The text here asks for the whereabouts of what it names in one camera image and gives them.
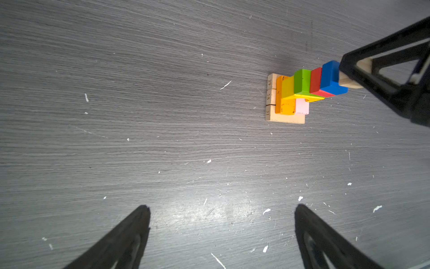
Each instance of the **green block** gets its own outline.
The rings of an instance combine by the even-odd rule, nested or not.
[[[310,70],[300,69],[294,73],[294,93],[310,94]]]

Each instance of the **white debris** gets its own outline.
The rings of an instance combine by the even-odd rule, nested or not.
[[[217,258],[217,257],[215,257],[215,255],[214,255],[214,254],[212,254],[212,253],[211,253],[211,255],[215,258],[215,260],[216,260],[219,264],[221,264],[222,268],[226,269],[226,268],[225,268],[225,266],[224,266],[224,264],[222,264],[222,262],[221,262],[220,260],[218,260],[218,258]]]
[[[382,206],[381,206],[381,205],[378,205],[377,207],[375,207],[375,208],[373,209],[373,213],[375,213],[375,211],[376,211],[376,210],[379,210],[379,208],[382,208]]]
[[[229,81],[227,84],[224,85],[224,87],[220,88],[220,90],[222,90],[223,88],[227,87],[228,84],[230,84],[231,81]]]

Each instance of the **red block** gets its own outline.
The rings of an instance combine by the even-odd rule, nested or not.
[[[311,94],[319,95],[322,97],[332,97],[334,94],[323,91],[319,88],[321,84],[321,73],[323,71],[322,67],[318,67],[310,72],[310,89],[309,92]]]

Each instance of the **wood grain surface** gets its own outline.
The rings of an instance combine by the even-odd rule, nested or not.
[[[430,129],[365,89],[312,103],[304,125],[264,121],[268,74],[428,14],[423,0],[1,1],[1,267],[59,269],[146,204],[141,268],[222,268],[211,253],[303,268],[299,196],[386,268],[430,259]]]

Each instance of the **blue block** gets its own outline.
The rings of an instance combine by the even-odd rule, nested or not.
[[[339,86],[339,62],[330,61],[322,66],[320,89],[334,95],[348,92],[347,87]]]

